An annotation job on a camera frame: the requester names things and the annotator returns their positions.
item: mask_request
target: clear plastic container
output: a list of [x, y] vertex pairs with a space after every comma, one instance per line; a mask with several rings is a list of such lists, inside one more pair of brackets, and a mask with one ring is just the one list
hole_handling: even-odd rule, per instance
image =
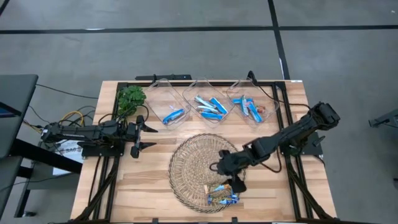
[[235, 112], [237, 112], [237, 114], [252, 128], [258, 128], [260, 125], [264, 124], [265, 120], [279, 108], [279, 103], [269, 98], [259, 87], [253, 85], [251, 80], [238, 80], [227, 89], [226, 94], [231, 102], [233, 102], [234, 99], [240, 99], [242, 96], [245, 96], [246, 99], [251, 98], [254, 105], [265, 107], [264, 112], [259, 113], [262, 122], [258, 123], [253, 119], [250, 112], [249, 116], [245, 116], [241, 109], [241, 105], [239, 103], [235, 104]]
[[191, 106], [173, 88], [167, 79], [161, 79], [149, 86], [145, 91], [145, 102], [162, 122], [170, 113], [184, 109], [185, 113], [173, 121], [164, 124], [173, 130], [190, 117]]
[[[195, 97], [197, 95], [201, 96], [206, 101], [209, 101], [210, 98], [215, 97], [219, 103], [225, 107], [227, 113], [223, 115], [221, 120], [204, 118], [200, 114], [201, 111], [197, 109], [197, 106], [203, 106], [201, 103], [195, 101]], [[182, 92], [182, 96], [191, 105], [193, 111], [211, 128], [216, 128], [220, 123], [222, 123], [234, 108], [234, 104], [231, 102], [231, 100], [210, 85], [208, 80], [194, 81], [186, 90], [184, 90], [184, 92]]]

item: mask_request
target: artificial plant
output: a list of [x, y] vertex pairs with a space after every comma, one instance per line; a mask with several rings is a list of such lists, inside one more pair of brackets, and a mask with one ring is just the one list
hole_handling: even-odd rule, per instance
[[133, 115], [137, 106], [143, 105], [146, 98], [141, 86], [124, 87], [118, 92], [118, 115]]

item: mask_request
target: wooden table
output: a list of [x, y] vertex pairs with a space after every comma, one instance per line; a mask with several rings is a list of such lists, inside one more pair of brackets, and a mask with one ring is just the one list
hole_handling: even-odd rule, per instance
[[[131, 81], [130, 83], [134, 82], [142, 83], [143, 81]], [[94, 123], [97, 123], [105, 114], [112, 113], [117, 85], [116, 81], [103, 82]], [[302, 82], [286, 81], [286, 87], [290, 103], [308, 104]], [[179, 92], [185, 88], [176, 87]], [[227, 87], [217, 87], [217, 89], [226, 94]], [[271, 88], [265, 87], [264, 89], [272, 95]], [[287, 126], [284, 105], [281, 104], [280, 107], [284, 125]], [[294, 121], [300, 119], [307, 112], [307, 108], [304, 106], [291, 106], [291, 110]], [[136, 114], [144, 113], [143, 109], [139, 109]], [[126, 145], [125, 155], [122, 156], [119, 165], [111, 222], [151, 222], [153, 218], [159, 218], [160, 222], [230, 222], [231, 217], [237, 217], [240, 222], [295, 220], [283, 159], [283, 170], [278, 174], [263, 166], [250, 167], [246, 171], [245, 181], [248, 190], [241, 194], [238, 204], [232, 205], [222, 212], [213, 214], [194, 212], [182, 205], [170, 188], [167, 175], [170, 157], [184, 140], [196, 134], [212, 133], [223, 136], [235, 144], [236, 148], [241, 149], [242, 144], [256, 137], [270, 136], [279, 131], [276, 115], [270, 117], [266, 122], [267, 124], [259, 130], [253, 131], [236, 113], [232, 113], [224, 123], [211, 129], [199, 117], [192, 114], [191, 118], [176, 130], [168, 131], [156, 115], [150, 111], [146, 124], [158, 130], [159, 133], [142, 132], [141, 140], [157, 142], [157, 145], [143, 150], [138, 159], [133, 159], [129, 155], [132, 144]], [[335, 217], [335, 208], [323, 164], [313, 156], [302, 156], [302, 160], [309, 191], [325, 211]], [[96, 161], [97, 157], [91, 157], [84, 161], [71, 218], [77, 217], [87, 206]], [[276, 153], [271, 155], [266, 164], [275, 169], [278, 168]], [[100, 169], [101, 165], [94, 192], [98, 186]], [[305, 217], [302, 194], [299, 189], [297, 192], [301, 214], [302, 217]], [[107, 195], [106, 192], [105, 199], [101, 204], [100, 218], [104, 217]]]

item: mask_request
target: wicker tray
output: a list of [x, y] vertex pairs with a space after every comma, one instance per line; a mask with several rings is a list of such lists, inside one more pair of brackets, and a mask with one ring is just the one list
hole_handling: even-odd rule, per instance
[[[219, 212], [229, 205], [208, 204], [204, 185], [222, 184], [227, 176], [211, 171], [210, 164], [220, 159], [218, 151], [237, 149], [225, 138], [214, 134], [199, 134], [187, 139], [173, 153], [169, 165], [169, 180], [177, 199], [188, 208], [202, 213]], [[245, 171], [239, 174], [244, 180]], [[212, 194], [215, 197], [230, 195], [230, 190]]]

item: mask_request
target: woven basket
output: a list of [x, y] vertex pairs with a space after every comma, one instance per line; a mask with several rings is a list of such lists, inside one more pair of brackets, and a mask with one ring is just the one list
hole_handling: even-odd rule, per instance
[[[169, 180], [173, 193], [188, 208], [202, 213], [215, 213], [229, 205], [208, 204], [204, 185], [222, 184], [227, 176], [211, 171], [209, 166], [218, 162], [220, 150], [238, 151], [228, 140], [214, 134], [199, 134], [187, 139], [173, 153], [169, 165]], [[245, 171], [239, 174], [244, 180]], [[214, 197], [231, 195], [230, 190], [212, 194]]]

